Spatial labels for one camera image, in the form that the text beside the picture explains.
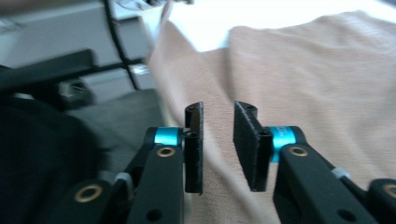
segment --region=beige cloth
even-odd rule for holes
[[[187,223],[278,223],[267,192],[250,192],[233,147],[233,101],[263,126],[297,125],[310,145],[366,189],[396,178],[396,25],[361,12],[283,29],[235,27],[229,47],[198,53],[165,21],[149,68],[178,125],[205,103],[204,194]]]

